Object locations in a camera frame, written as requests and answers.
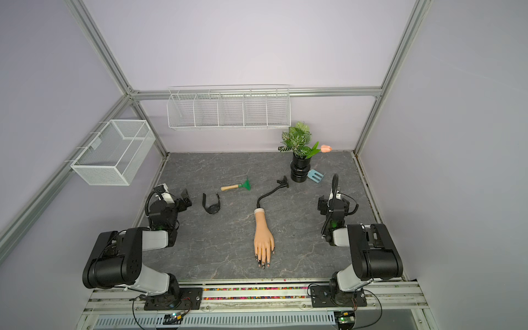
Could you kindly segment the black wrist watch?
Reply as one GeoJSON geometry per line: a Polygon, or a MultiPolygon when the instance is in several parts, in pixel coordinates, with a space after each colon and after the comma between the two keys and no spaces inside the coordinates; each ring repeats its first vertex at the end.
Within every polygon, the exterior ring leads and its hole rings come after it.
{"type": "Polygon", "coordinates": [[[217,198],[216,203],[212,203],[211,205],[207,205],[207,195],[206,193],[202,194],[202,207],[203,209],[210,215],[217,214],[221,209],[221,200],[218,193],[215,194],[217,198]]]}

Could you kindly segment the black gooseneck suction mount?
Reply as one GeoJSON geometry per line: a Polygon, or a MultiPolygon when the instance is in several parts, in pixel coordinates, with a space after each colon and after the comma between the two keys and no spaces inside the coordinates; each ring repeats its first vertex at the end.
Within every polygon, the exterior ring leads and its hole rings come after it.
{"type": "Polygon", "coordinates": [[[270,192],[267,192],[265,193],[264,195],[261,195],[258,199],[257,199],[257,204],[256,204],[256,207],[257,208],[261,208],[261,201],[263,199],[265,199],[266,197],[269,197],[270,195],[274,194],[276,191],[282,189],[282,188],[289,188],[290,187],[290,184],[288,182],[288,179],[286,176],[283,176],[282,179],[280,180],[277,180],[277,183],[278,183],[278,186],[276,188],[274,188],[273,190],[271,190],[270,192]]]}

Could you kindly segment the mannequin practice hand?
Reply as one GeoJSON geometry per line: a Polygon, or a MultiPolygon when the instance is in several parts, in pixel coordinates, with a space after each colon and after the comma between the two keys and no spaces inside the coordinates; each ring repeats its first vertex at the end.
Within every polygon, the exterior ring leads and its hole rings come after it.
{"type": "Polygon", "coordinates": [[[265,218],[265,210],[257,208],[254,211],[256,220],[256,230],[254,234],[254,254],[257,262],[262,268],[269,267],[271,264],[272,254],[275,250],[274,237],[268,228],[265,218]]]}

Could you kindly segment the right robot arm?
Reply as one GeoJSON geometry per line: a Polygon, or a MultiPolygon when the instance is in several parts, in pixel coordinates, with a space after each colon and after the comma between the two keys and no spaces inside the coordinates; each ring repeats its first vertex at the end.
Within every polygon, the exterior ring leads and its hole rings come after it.
{"type": "Polygon", "coordinates": [[[318,199],[318,210],[325,216],[321,236],[330,246],[349,248],[351,264],[331,277],[329,295],[333,299],[353,298],[376,280],[403,275],[402,259],[384,224],[345,224],[345,218],[358,209],[355,199],[340,192],[335,174],[329,196],[318,199]]]}

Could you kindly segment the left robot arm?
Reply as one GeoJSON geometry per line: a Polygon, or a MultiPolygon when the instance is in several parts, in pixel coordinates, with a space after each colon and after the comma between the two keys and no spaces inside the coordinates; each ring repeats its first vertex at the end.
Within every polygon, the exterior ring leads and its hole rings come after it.
{"type": "Polygon", "coordinates": [[[144,204],[148,226],[99,234],[82,273],[88,289],[122,287],[144,297],[180,300],[180,287],[174,275],[143,264],[146,251],[173,247],[180,227],[178,215],[192,206],[188,191],[179,196],[166,184],[155,186],[144,204]]]}

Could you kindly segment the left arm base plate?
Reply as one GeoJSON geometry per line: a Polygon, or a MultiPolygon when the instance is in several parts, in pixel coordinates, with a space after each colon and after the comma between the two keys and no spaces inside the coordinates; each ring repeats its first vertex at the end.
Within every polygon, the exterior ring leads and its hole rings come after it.
{"type": "Polygon", "coordinates": [[[145,311],[195,310],[199,309],[204,290],[201,287],[183,287],[176,295],[161,294],[145,300],[145,311]]]}

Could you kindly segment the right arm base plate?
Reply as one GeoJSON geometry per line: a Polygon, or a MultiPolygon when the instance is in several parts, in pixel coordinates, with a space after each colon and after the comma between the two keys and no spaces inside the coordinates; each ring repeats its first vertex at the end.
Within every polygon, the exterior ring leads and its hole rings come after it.
{"type": "Polygon", "coordinates": [[[313,307],[366,307],[367,300],[363,291],[342,292],[329,285],[312,283],[307,287],[308,297],[313,307]]]}

